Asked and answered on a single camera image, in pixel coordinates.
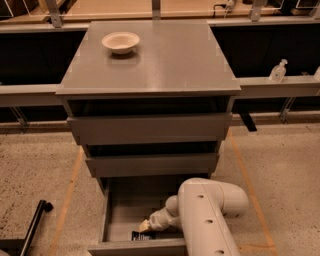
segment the terrazzo floor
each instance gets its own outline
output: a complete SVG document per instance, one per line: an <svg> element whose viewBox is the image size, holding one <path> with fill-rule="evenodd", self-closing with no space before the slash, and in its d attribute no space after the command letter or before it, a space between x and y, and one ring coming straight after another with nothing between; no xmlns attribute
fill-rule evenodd
<svg viewBox="0 0 320 256"><path fill-rule="evenodd" d="M241 255L320 251L320 118L253 116L248 132L235 116L212 179L242 187L250 208L227 219ZM98 242L104 197L64 123L0 126L0 239L23 238L40 199L44 213L28 255L87 256Z"/></svg>

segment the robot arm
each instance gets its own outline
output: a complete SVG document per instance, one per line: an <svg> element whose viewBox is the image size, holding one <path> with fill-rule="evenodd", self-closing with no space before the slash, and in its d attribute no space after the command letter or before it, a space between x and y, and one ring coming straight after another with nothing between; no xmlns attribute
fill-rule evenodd
<svg viewBox="0 0 320 256"><path fill-rule="evenodd" d="M240 256L223 216L239 217L248 205L246 193L238 186L192 178L139 231L160 231L172 225L182 228L189 256Z"/></svg>

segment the drawer front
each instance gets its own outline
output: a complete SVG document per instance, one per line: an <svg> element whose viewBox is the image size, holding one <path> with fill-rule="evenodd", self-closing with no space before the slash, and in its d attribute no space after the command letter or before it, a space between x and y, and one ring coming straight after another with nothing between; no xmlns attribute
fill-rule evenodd
<svg viewBox="0 0 320 256"><path fill-rule="evenodd" d="M217 154L96 157L86 160L92 177L211 173Z"/></svg>
<svg viewBox="0 0 320 256"><path fill-rule="evenodd" d="M230 113L68 118L78 145L220 140L225 138L230 121Z"/></svg>

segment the gray cabinet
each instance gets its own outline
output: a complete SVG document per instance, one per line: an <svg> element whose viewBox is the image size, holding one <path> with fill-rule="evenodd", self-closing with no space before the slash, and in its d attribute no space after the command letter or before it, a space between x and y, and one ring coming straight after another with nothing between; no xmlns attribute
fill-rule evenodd
<svg viewBox="0 0 320 256"><path fill-rule="evenodd" d="M103 48L116 31L140 37L133 53ZM239 94L205 21L91 23L57 95L92 177L107 182L92 255L184 255L181 232L135 242L131 231L184 178L215 170Z"/></svg>

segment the spray bottle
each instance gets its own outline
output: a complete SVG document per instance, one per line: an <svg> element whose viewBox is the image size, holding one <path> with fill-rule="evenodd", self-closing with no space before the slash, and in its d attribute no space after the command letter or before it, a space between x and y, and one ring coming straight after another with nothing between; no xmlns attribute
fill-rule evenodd
<svg viewBox="0 0 320 256"><path fill-rule="evenodd" d="M269 80L271 80L274 83L281 83L284 78L284 75L286 74L286 64L288 64L288 61L286 59L282 59L280 64L272 69L271 74L269 76Z"/></svg>

